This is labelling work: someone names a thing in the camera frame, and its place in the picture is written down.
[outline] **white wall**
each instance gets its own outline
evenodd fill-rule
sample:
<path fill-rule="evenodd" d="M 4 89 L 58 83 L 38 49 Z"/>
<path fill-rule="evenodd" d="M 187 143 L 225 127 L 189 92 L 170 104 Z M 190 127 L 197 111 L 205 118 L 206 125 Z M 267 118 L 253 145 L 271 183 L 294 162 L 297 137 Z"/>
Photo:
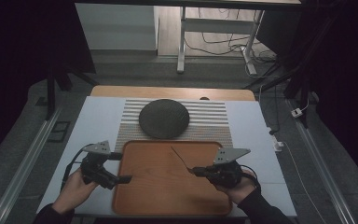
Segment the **white wall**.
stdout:
<path fill-rule="evenodd" d="M 90 49 L 156 50 L 158 7 L 78 4 Z"/>

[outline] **orange board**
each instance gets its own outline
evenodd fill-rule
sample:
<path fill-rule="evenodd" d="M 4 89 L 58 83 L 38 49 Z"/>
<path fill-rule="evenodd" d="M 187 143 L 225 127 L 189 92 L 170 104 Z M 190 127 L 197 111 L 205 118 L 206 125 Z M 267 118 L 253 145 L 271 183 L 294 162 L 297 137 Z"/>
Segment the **orange board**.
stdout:
<path fill-rule="evenodd" d="M 217 142 L 128 142 L 118 174 L 132 175 L 132 180 L 116 186 L 114 212 L 132 216 L 227 215 L 232 208 L 228 196 L 186 169 L 212 165 L 220 147 Z"/>

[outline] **black round plate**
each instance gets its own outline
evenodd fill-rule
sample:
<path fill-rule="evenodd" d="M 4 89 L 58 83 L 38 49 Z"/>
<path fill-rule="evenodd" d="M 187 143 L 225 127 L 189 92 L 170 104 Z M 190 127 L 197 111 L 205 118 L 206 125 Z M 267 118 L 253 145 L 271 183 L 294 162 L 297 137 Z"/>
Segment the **black round plate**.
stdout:
<path fill-rule="evenodd" d="M 142 130 L 155 138 L 169 139 L 182 134 L 190 122 L 184 105 L 174 100 L 161 99 L 147 104 L 139 114 Z"/>

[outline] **dark sleeve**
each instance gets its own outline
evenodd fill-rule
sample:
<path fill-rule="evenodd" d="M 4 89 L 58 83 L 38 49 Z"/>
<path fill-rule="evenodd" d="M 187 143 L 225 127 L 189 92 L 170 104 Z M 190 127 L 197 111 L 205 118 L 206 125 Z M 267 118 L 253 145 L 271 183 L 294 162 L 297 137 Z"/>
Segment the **dark sleeve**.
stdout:
<path fill-rule="evenodd" d="M 75 210 L 71 212 L 61 215 L 56 212 L 53 208 L 51 208 L 52 203 L 46 205 L 40 212 L 36 215 L 34 219 L 34 224 L 67 224 L 71 223 L 72 217 L 74 216 Z"/>
<path fill-rule="evenodd" d="M 256 190 L 238 204 L 252 224 L 293 224 L 281 210 L 271 206 Z"/>

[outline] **hand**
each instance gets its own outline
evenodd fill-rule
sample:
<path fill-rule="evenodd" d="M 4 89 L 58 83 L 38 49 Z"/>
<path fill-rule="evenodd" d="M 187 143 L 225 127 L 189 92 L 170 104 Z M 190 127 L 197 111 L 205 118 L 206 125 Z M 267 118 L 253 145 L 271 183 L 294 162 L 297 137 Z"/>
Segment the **hand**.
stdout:
<path fill-rule="evenodd" d="M 67 213 L 85 202 L 97 186 L 95 182 L 86 185 L 78 168 L 69 175 L 60 195 L 51 207 L 60 214 Z"/>
<path fill-rule="evenodd" d="M 243 170 L 243 172 L 249 175 L 255 175 L 248 170 Z M 241 182 L 233 189 L 228 189 L 219 185 L 215 185 L 215 187 L 217 190 L 224 192 L 232 202 L 238 204 L 255 190 L 255 183 L 253 180 L 243 177 Z"/>

